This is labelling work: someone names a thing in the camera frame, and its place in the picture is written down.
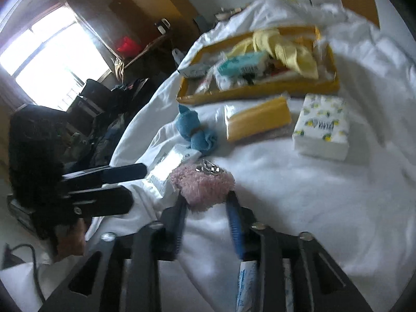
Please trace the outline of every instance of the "yellow tray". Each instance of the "yellow tray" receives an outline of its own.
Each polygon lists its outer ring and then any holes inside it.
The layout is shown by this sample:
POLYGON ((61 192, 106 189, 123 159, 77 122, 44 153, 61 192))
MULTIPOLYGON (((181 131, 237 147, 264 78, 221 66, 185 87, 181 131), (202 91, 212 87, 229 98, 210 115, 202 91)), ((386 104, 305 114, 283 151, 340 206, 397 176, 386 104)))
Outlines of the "yellow tray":
MULTIPOLYGON (((321 34, 319 29, 315 26, 305 27, 278 27, 280 34, 283 36, 305 36, 313 37, 315 40, 319 40, 321 34)), ((213 43, 206 47, 203 47, 194 57, 192 64, 198 63, 203 54, 214 54, 224 49, 233 47, 240 41, 247 37, 251 37, 253 31, 245 33, 232 38, 225 39, 223 41, 213 43)), ((308 38, 298 38, 296 42, 303 42, 304 45, 309 47, 311 40, 308 38)), ((290 81, 273 81, 267 83, 255 84, 253 86, 244 86, 240 88, 230 89, 226 91, 213 90, 206 92, 205 94, 187 95, 188 91, 188 79, 182 78, 180 84, 180 90, 176 97, 176 100, 182 104, 204 104, 221 102, 225 100, 237 100, 237 99, 255 99, 259 97, 265 97, 269 95, 280 94, 287 91, 291 96, 304 96, 307 93, 315 94, 334 94, 340 89, 340 82, 338 80, 338 74, 336 73, 336 67, 334 63, 334 55, 330 46, 327 46, 327 68, 334 72, 334 79, 332 81, 315 81, 311 79, 299 78, 290 81)))

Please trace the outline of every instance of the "metal screw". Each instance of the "metal screw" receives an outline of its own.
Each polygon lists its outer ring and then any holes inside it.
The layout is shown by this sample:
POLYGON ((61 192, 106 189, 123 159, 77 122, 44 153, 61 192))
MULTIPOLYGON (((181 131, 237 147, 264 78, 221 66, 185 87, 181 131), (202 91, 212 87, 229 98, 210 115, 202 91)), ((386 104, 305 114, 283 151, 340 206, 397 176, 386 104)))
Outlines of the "metal screw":
POLYGON ((101 239, 105 242, 112 242, 116 237, 117 235, 113 232, 106 232, 101 235, 101 239))
POLYGON ((251 225, 251 227, 255 230, 264 230, 267 226, 260 222, 255 222, 251 225))
POLYGON ((315 239, 315 236, 310 232, 301 232, 299 234, 299 238, 304 241, 310 242, 315 239))
POLYGON ((151 223, 149 227, 153 230, 159 230, 163 228, 163 223, 156 220, 155 222, 151 223))

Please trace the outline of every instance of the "tissue pack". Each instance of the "tissue pack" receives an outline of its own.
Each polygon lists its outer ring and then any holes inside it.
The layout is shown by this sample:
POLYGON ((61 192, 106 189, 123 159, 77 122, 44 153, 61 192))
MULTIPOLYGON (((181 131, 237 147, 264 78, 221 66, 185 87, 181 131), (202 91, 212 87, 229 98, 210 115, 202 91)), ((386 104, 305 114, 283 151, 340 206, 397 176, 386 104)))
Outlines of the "tissue pack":
POLYGON ((221 76, 242 76, 245 74, 262 75, 267 68, 269 54, 266 51, 247 53, 229 58, 221 64, 218 72, 221 76))
POLYGON ((295 150, 304 155, 345 160, 349 122, 340 97, 307 94, 292 135, 295 150))

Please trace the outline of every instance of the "barcode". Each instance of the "barcode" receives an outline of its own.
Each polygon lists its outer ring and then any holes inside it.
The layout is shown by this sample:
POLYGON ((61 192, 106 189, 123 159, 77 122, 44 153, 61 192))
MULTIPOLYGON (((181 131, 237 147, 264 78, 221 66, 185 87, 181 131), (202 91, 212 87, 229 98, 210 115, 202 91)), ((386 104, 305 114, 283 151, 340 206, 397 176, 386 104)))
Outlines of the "barcode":
POLYGON ((241 72, 243 74, 250 74, 250 73, 255 73, 259 70, 259 68, 257 66, 247 66, 247 67, 242 67, 241 68, 241 72))

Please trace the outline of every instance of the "white packet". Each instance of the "white packet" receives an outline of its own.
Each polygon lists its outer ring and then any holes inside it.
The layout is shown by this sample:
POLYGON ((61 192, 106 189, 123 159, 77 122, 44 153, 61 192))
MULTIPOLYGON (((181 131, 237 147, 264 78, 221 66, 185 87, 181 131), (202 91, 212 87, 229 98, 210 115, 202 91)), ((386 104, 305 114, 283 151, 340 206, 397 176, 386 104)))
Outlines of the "white packet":
POLYGON ((194 163, 201 152, 176 144, 171 150, 162 148, 149 166, 150 172, 143 179, 143 184, 156 198, 163 198, 174 192, 169 175, 183 163, 194 163))
POLYGON ((211 68, 209 68, 202 82, 199 84, 198 88, 195 90, 195 94, 204 94, 207 91, 209 91, 209 89, 211 88, 211 83, 214 82, 214 77, 215 77, 217 87, 220 90, 222 90, 220 88, 220 85, 218 84, 217 75, 219 74, 218 67, 221 64, 223 64, 225 61, 227 61, 227 57, 225 56, 224 53, 220 53, 217 62, 211 68))
POLYGON ((241 262, 236 312, 251 312, 254 310, 256 289, 257 261, 241 262))

